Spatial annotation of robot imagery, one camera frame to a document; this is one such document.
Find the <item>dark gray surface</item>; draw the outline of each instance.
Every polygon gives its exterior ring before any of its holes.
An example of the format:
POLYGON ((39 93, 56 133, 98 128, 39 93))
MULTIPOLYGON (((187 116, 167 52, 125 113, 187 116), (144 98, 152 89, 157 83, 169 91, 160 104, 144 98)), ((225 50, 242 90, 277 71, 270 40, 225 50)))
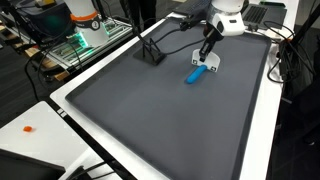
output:
MULTIPOLYGON (((165 23, 153 36, 177 26, 165 23)), ((172 34, 159 47, 168 52, 199 40, 202 29, 172 34)), ((205 72, 193 85, 184 81, 201 44, 157 67, 133 59, 136 45, 67 99, 171 179, 236 179, 269 42, 254 35, 225 38, 214 48, 218 73, 205 72)))

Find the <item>blue object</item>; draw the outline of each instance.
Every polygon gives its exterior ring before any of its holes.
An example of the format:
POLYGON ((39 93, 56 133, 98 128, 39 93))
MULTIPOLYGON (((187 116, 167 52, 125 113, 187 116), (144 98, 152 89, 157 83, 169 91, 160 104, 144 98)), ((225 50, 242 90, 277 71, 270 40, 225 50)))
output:
POLYGON ((193 73, 187 78, 188 84, 193 84, 201 76, 201 74, 207 69, 206 65, 199 66, 193 73))

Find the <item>table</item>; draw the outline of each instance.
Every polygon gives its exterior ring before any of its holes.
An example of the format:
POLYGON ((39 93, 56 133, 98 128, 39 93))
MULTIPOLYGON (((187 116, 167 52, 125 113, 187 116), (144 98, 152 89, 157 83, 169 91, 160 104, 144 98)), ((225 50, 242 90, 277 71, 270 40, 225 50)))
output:
MULTIPOLYGON (((66 172, 60 180, 66 179, 80 165, 86 169, 103 162, 43 101, 0 129, 0 149, 64 167, 66 172), (31 126, 33 130, 24 132, 25 126, 31 126)), ((103 165, 88 174, 96 177, 112 171, 108 165, 103 165)), ((120 177, 111 174, 101 179, 120 180, 120 177)))
MULTIPOLYGON (((257 4, 259 1, 251 0, 250 2, 257 4)), ((285 3, 288 9, 284 25, 293 29, 299 0, 282 0, 282 2, 285 3)), ((162 22, 163 20, 159 21, 153 27, 145 31, 142 35, 146 35, 162 22)), ((102 67, 110 63, 113 59, 115 59, 137 41, 138 38, 132 39, 130 42, 117 49, 109 56, 105 57, 102 61, 95 64, 93 67, 70 81, 68 84, 52 93, 50 97, 136 178, 148 180, 167 179, 166 176, 143 161, 135 153, 121 144, 121 142, 117 141, 108 132, 97 126, 65 100, 65 96, 68 93, 70 93, 89 77, 94 75, 102 67)), ((267 66, 264 69, 264 75, 260 84, 260 90, 240 175, 241 180, 260 180, 265 179, 266 177, 281 97, 281 86, 279 84, 270 82, 266 75, 269 67, 273 65, 276 60, 276 50, 276 46, 271 48, 270 55, 267 60, 267 66)))

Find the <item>dark floor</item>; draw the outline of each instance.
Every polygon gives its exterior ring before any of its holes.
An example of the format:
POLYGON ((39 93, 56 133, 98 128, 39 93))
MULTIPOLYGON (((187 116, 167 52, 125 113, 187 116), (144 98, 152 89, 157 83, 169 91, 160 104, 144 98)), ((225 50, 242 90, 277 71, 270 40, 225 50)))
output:
MULTIPOLYGON (((110 4, 112 15, 124 15, 119 0, 107 2, 110 4)), ((171 0, 158 0, 157 17, 166 16, 176 5, 178 3, 171 0)), ((315 37, 318 34, 320 30, 311 29, 303 43, 311 57, 317 49, 315 37)), ((0 128, 36 104, 23 71, 26 61, 26 58, 16 54, 10 47, 0 50, 0 128)), ((50 90, 46 90, 40 86, 33 69, 29 70, 40 98, 49 100, 50 93, 61 84, 50 85, 50 90)), ((297 140, 290 147, 284 146, 281 142, 277 143, 272 149, 270 165, 267 178, 270 180, 319 180, 320 145, 309 146, 301 140, 297 140)))

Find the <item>black stand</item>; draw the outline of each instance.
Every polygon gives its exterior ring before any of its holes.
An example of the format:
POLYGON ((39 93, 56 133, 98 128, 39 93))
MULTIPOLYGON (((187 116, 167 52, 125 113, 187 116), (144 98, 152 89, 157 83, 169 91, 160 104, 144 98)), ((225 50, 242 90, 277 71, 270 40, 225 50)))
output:
POLYGON ((152 38, 150 38, 149 43, 150 45, 143 43, 142 48, 139 51, 137 51, 133 55, 133 57, 157 66, 167 55, 163 53, 159 53, 160 49, 158 48, 158 46, 156 45, 156 43, 153 41, 152 38))

